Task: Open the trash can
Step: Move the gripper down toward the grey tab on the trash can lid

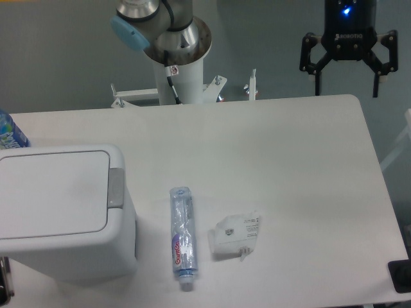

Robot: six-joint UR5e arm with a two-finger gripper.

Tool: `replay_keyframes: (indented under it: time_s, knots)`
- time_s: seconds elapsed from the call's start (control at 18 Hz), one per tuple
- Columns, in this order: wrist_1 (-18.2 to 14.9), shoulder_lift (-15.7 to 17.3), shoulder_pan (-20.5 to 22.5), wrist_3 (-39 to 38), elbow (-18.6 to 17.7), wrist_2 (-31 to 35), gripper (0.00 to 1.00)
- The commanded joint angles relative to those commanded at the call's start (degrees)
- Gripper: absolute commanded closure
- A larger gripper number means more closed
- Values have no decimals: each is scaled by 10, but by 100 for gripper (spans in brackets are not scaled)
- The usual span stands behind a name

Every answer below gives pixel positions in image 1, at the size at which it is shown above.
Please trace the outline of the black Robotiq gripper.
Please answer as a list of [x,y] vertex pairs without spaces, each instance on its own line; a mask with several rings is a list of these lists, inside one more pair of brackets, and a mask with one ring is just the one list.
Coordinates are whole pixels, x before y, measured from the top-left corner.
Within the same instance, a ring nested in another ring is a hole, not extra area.
[[[376,1],[328,0],[324,9],[324,34],[307,33],[302,38],[299,69],[314,76],[315,95],[319,96],[322,70],[331,60],[360,61],[365,54],[365,63],[374,73],[372,96],[377,98],[380,78],[398,70],[398,31],[376,34]],[[388,49],[388,62],[383,63],[372,50],[377,43]],[[311,51],[317,44],[326,52],[314,63]]]

